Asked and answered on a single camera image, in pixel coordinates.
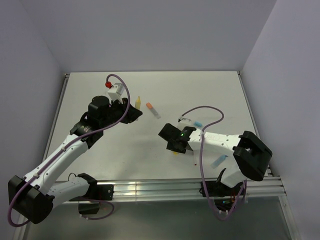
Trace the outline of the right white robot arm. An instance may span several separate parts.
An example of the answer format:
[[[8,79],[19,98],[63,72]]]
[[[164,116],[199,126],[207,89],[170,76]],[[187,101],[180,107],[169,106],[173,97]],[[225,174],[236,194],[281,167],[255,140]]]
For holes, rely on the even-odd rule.
[[[251,131],[240,135],[203,132],[193,126],[182,130],[167,123],[158,134],[167,142],[166,149],[177,153],[209,150],[225,156],[228,164],[220,172],[217,191],[229,194],[240,182],[247,179],[261,182],[272,158],[272,151]]]

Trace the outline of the yellow highlighter pen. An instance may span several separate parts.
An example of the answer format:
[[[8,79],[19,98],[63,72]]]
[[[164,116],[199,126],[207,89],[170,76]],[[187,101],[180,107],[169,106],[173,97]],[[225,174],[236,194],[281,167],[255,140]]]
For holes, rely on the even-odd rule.
[[[137,100],[135,101],[135,108],[137,110],[141,109],[141,98],[140,98],[140,96],[138,96]]]

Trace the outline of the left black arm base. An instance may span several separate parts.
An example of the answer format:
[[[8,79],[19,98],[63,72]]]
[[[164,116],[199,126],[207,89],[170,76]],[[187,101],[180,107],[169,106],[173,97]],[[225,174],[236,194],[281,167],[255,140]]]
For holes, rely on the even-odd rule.
[[[111,201],[114,194],[113,184],[95,184],[90,185],[84,198],[90,200]]]

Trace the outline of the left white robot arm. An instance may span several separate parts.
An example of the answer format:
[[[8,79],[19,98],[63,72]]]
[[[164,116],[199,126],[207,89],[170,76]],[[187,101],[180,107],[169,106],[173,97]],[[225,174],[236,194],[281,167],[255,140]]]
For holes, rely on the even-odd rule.
[[[102,203],[98,182],[86,173],[55,185],[58,177],[82,154],[89,150],[104,131],[123,123],[130,124],[142,116],[142,111],[130,104],[130,98],[110,101],[106,96],[96,96],[88,105],[78,123],[70,130],[62,144],[39,166],[24,177],[13,176],[8,182],[8,223],[14,223],[12,211],[24,216],[28,222],[38,224],[58,205],[72,200]]]

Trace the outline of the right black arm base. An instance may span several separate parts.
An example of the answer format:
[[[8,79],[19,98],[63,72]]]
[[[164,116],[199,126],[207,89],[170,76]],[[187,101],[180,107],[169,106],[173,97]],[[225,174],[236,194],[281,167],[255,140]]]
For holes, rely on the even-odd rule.
[[[216,181],[206,181],[205,184],[207,187],[208,195],[210,197],[220,197],[220,198],[227,197],[227,196],[229,197],[236,196],[243,185],[243,183],[240,182],[236,186],[230,188]]]

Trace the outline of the clear orange highlighter pen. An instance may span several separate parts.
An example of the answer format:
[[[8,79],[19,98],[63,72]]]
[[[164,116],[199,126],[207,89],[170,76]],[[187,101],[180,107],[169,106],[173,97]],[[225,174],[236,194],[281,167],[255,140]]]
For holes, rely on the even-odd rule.
[[[154,107],[152,109],[149,109],[149,110],[154,115],[154,117],[156,119],[160,119],[161,118],[160,114],[156,111],[156,109]]]

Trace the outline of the orange pen cap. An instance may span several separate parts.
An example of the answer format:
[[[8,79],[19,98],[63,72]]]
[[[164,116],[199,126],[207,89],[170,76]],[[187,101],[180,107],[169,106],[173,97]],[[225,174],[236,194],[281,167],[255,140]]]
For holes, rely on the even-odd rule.
[[[146,106],[147,106],[148,109],[152,109],[153,108],[153,106],[149,102],[146,103]]]

